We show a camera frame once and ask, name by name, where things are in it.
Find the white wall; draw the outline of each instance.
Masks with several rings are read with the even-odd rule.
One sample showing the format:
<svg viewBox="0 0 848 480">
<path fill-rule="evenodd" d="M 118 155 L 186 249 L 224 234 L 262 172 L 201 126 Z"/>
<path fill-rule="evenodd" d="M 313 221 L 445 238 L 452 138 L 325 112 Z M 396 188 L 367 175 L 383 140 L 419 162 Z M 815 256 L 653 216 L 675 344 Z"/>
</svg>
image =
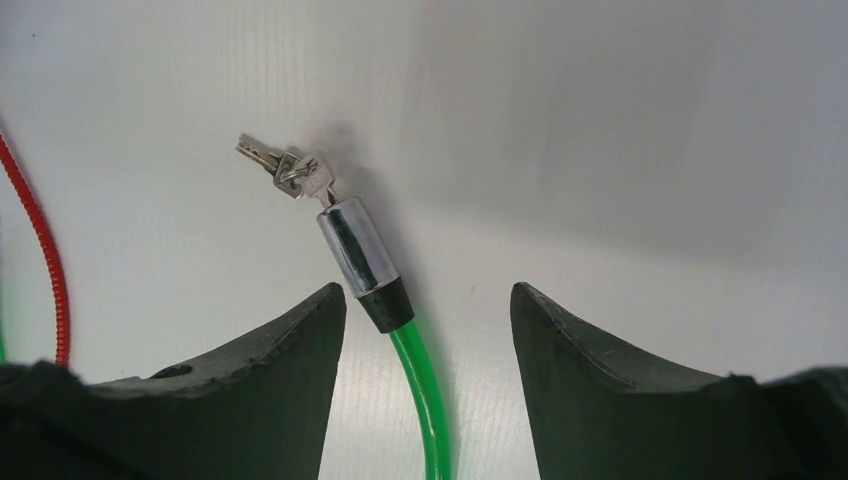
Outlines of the white wall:
<svg viewBox="0 0 848 480">
<path fill-rule="evenodd" d="M 0 116 L 55 228 L 88 381 L 149 375 L 341 281 L 233 152 L 322 145 L 371 203 L 447 390 L 460 479 L 537 478 L 508 320 L 529 281 L 683 364 L 848 362 L 848 2 L 0 3 Z M 0 181 L 9 356 L 53 351 Z M 422 478 L 351 303 L 322 479 Z"/>
</svg>

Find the red coiled cable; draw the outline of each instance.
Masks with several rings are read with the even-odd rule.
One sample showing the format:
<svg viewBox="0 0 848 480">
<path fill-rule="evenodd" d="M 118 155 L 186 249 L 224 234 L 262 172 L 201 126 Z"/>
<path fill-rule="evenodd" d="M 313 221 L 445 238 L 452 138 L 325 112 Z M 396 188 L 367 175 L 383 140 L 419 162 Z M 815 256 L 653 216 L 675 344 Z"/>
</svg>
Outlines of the red coiled cable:
<svg viewBox="0 0 848 480">
<path fill-rule="evenodd" d="M 62 260 L 59 258 L 59 249 L 56 240 L 50 231 L 50 225 L 38 206 L 35 195 L 27 184 L 21 169 L 18 167 L 15 157 L 3 140 L 0 132 L 0 161 L 3 168 L 21 199 L 38 236 L 41 251 L 44 253 L 44 261 L 47 262 L 47 272 L 50 274 L 50 283 L 53 285 L 53 300 L 56 305 L 56 364 L 67 366 L 71 356 L 71 312 L 68 307 L 68 286 L 65 283 L 65 270 L 62 268 Z"/>
</svg>

